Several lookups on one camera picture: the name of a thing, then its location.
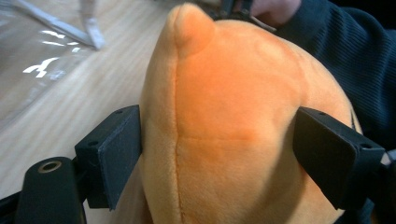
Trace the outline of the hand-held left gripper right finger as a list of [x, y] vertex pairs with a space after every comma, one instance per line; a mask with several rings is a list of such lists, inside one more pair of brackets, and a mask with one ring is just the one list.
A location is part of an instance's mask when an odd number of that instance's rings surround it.
[[316, 109], [297, 110], [294, 155], [336, 209], [359, 209], [381, 198], [377, 178], [385, 149]]

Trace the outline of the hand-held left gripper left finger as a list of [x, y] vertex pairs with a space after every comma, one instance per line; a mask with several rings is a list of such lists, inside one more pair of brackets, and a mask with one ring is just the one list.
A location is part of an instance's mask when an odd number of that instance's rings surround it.
[[90, 208], [115, 210], [142, 153], [139, 105], [111, 113], [75, 145], [79, 167], [88, 176]]

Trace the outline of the orange plush toy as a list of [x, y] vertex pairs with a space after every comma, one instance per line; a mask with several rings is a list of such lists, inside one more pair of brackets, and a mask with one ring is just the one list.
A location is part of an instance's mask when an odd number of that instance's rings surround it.
[[138, 164], [154, 224], [333, 224], [340, 211], [292, 151], [301, 106], [358, 125], [303, 49], [193, 4], [174, 7], [140, 101]]

